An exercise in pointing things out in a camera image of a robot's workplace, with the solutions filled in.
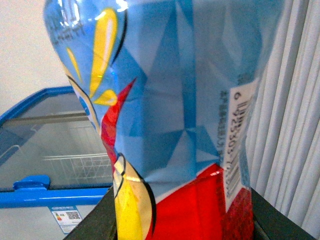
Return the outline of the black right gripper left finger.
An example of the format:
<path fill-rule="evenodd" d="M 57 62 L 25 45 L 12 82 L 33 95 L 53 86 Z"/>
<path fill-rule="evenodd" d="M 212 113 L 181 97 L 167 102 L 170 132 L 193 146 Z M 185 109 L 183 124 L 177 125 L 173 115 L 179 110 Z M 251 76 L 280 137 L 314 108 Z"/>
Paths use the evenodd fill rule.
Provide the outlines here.
<path fill-rule="evenodd" d="M 116 240 L 117 238 L 114 189 L 111 187 L 84 220 L 64 239 Z"/>

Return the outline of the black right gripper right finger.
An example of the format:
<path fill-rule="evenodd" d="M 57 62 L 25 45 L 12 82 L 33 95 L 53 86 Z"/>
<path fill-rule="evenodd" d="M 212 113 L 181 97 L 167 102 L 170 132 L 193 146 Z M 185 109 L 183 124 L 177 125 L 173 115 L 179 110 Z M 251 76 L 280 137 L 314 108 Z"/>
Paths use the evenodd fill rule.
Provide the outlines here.
<path fill-rule="evenodd" d="M 254 240 L 315 240 L 313 236 L 288 219 L 254 189 L 253 204 Z"/>

